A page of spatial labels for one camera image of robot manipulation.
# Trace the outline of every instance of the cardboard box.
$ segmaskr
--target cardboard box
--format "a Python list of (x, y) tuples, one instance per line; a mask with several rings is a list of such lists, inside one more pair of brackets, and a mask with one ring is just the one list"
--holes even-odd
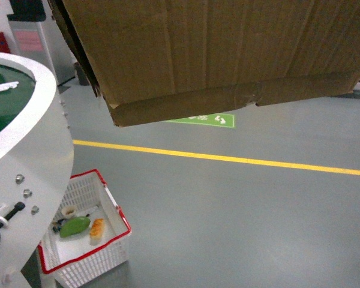
[(118, 126), (351, 91), (360, 1), (51, 0)]

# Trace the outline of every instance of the screw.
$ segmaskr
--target screw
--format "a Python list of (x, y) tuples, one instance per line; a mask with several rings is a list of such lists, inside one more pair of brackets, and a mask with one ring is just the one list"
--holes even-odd
[(39, 207), (33, 206), (32, 209), (31, 209), (31, 214), (32, 214), (32, 215), (35, 215), (35, 214), (37, 214), (39, 211), (40, 211)]
[(17, 185), (20, 185), (21, 183), (23, 183), (24, 180), (25, 180), (25, 177), (23, 175), (21, 175), (21, 174), (16, 175), (15, 182), (16, 182)]
[(32, 194), (33, 194), (33, 192), (32, 192), (30, 189), (25, 189), (25, 190), (23, 191), (23, 196), (24, 196), (24, 198), (31, 197)]

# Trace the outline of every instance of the red basket rim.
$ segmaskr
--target red basket rim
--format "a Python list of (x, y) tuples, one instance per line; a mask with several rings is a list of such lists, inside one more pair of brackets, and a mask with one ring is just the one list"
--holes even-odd
[[(100, 181), (101, 181), (104, 185), (107, 185), (107, 183), (105, 182), (105, 180), (103, 179), (103, 177), (101, 176), (100, 172), (99, 172), (97, 169), (93, 169), (93, 170), (90, 170), (90, 171), (87, 171), (87, 172), (84, 172), (84, 173), (81, 173), (81, 174), (73, 175), (73, 176), (71, 177), (71, 179), (72, 179), (72, 178), (79, 177), (79, 176), (82, 176), (82, 175), (85, 175), (85, 174), (89, 174), (89, 173), (92, 173), (92, 172), (95, 172), (95, 173), (98, 175), (98, 177), (100, 178)], [(106, 242), (105, 244), (103, 244), (102, 246), (99, 246), (99, 247), (97, 247), (96, 249), (93, 249), (93, 250), (91, 250), (90, 252), (85, 253), (84, 255), (82, 255), (82, 256), (80, 256), (80, 257), (78, 257), (78, 258), (75, 258), (75, 259), (71, 259), (71, 260), (69, 260), (69, 261), (66, 261), (66, 262), (64, 262), (64, 263), (62, 263), (62, 264), (60, 264), (60, 265), (58, 265), (58, 266), (56, 266), (56, 267), (54, 267), (54, 268), (52, 268), (52, 269), (50, 269), (50, 270), (48, 270), (48, 269), (46, 268), (46, 262), (45, 262), (45, 256), (44, 256), (43, 246), (41, 245), (41, 243), (39, 243), (39, 244), (37, 245), (37, 248), (38, 248), (38, 252), (39, 252), (39, 256), (40, 256), (41, 270), (43, 271), (43, 273), (44, 273), (44, 274), (50, 274), (50, 273), (53, 273), (53, 272), (55, 272), (56, 270), (58, 270), (58, 269), (60, 269), (60, 268), (62, 268), (62, 267), (64, 267), (64, 266), (67, 266), (67, 265), (72, 264), (72, 263), (74, 263), (74, 262), (81, 261), (81, 260), (89, 257), (90, 255), (93, 255), (93, 254), (95, 254), (96, 252), (99, 252), (100, 250), (106, 248), (109, 244), (115, 242), (116, 240), (119, 240), (120, 238), (122, 238), (122, 237), (127, 236), (128, 234), (130, 234), (130, 233), (132, 232), (132, 229), (131, 229), (131, 226), (130, 226), (128, 220), (126, 219), (126, 217), (125, 217), (125, 215), (124, 215), (121, 207), (120, 207), (120, 206), (117, 206), (117, 207), (116, 207), (116, 210), (119, 212), (119, 215), (120, 215), (120, 217), (122, 218), (122, 220), (123, 220), (123, 222), (124, 222), (124, 224), (125, 224), (125, 226), (126, 226), (126, 228), (127, 228), (127, 231), (125, 231), (124, 233), (122, 233), (122, 234), (120, 234), (120, 235), (112, 238), (111, 240), (109, 240), (108, 242)]]

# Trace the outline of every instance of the black knob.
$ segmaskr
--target black knob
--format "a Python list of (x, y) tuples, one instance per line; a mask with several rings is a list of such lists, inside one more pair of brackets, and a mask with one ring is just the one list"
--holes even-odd
[(25, 204), (23, 202), (17, 202), (14, 208), (12, 209), (12, 211), (9, 212), (4, 218), (9, 221), (16, 213), (23, 210), (24, 208), (25, 208)]

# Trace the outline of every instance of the yellow floor line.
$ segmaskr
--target yellow floor line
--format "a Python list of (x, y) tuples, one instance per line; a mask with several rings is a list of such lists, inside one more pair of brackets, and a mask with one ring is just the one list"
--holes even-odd
[(91, 146), (91, 147), (98, 147), (98, 148), (136, 151), (136, 152), (170, 155), (170, 156), (178, 156), (178, 157), (189, 157), (189, 158), (197, 158), (197, 159), (217, 160), (217, 161), (226, 161), (226, 162), (234, 162), (234, 163), (245, 163), (245, 164), (253, 164), (253, 165), (263, 165), (263, 166), (282, 167), (282, 168), (290, 168), (290, 169), (301, 169), (301, 170), (312, 170), (312, 171), (319, 171), (319, 172), (339, 173), (339, 174), (360, 176), (360, 170), (337, 168), (337, 167), (326, 167), (326, 166), (316, 166), (316, 165), (299, 164), (299, 163), (288, 163), (288, 162), (279, 162), (279, 161), (268, 161), (268, 160), (258, 160), (258, 159), (250, 159), (250, 158), (212, 155), (212, 154), (182, 152), (182, 151), (174, 151), (174, 150), (155, 149), (155, 148), (92, 142), (92, 141), (84, 141), (84, 140), (73, 140), (73, 143), (75, 145), (80, 145), (80, 146)]

